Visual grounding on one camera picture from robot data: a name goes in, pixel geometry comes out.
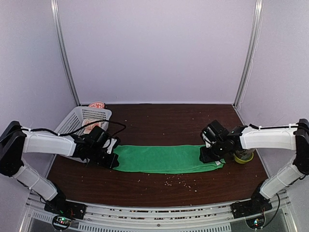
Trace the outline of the orange bunny pattern towel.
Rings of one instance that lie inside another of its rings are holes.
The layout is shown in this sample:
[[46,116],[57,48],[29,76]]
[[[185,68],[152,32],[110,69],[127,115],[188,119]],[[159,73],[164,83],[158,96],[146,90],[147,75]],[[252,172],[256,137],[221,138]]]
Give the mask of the orange bunny pattern towel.
[[89,134],[95,126],[99,126],[106,131],[108,129],[109,123],[105,121],[99,121],[98,119],[84,119],[82,126],[84,126],[83,133]]

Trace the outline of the green microfiber towel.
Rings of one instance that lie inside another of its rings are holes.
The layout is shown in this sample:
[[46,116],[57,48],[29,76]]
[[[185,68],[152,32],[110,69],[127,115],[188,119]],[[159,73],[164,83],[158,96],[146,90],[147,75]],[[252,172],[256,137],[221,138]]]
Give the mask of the green microfiber towel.
[[128,173],[189,174],[214,171],[224,166],[224,159],[201,162],[201,147],[202,145],[120,145],[114,149],[119,161],[115,170]]

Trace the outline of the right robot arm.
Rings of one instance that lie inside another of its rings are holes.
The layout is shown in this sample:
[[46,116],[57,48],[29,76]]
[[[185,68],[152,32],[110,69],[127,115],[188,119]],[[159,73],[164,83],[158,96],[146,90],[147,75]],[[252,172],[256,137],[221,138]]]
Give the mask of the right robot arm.
[[309,174],[309,122],[300,119],[284,126],[263,127],[250,124],[231,131],[217,120],[208,124],[200,133],[204,142],[199,159],[203,163],[219,161],[226,154],[246,155],[260,149],[294,151],[294,156],[272,177],[263,181],[248,201],[248,210],[258,213],[282,189]]

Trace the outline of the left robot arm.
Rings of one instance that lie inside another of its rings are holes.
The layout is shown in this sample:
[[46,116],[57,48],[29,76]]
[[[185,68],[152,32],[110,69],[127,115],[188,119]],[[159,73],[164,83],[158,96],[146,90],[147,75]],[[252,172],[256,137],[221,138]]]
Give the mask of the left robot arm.
[[23,128],[19,122],[12,121],[0,137],[0,173],[38,193],[58,214],[64,215],[70,209],[66,197],[29,166],[23,154],[56,154],[113,169],[119,166],[118,155],[113,151],[118,144],[118,138],[111,137],[100,126],[84,135],[60,134],[49,129]]

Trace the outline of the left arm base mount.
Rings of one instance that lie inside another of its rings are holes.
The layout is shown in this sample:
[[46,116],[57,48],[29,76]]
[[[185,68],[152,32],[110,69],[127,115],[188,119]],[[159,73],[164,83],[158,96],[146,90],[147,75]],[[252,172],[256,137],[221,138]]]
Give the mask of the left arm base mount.
[[45,203],[44,210],[55,214],[52,226],[56,231],[68,229],[76,219],[84,219],[87,206],[83,203],[68,201],[65,194],[57,188],[56,196],[51,200],[40,197]]

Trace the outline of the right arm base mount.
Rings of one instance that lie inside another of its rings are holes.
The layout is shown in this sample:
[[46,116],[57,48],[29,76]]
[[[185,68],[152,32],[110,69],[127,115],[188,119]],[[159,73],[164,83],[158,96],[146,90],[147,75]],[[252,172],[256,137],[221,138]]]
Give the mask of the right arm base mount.
[[242,202],[231,204],[234,219],[246,218],[246,224],[250,229],[259,230],[266,224],[265,212],[272,209],[270,199],[262,196],[256,189],[251,198]]

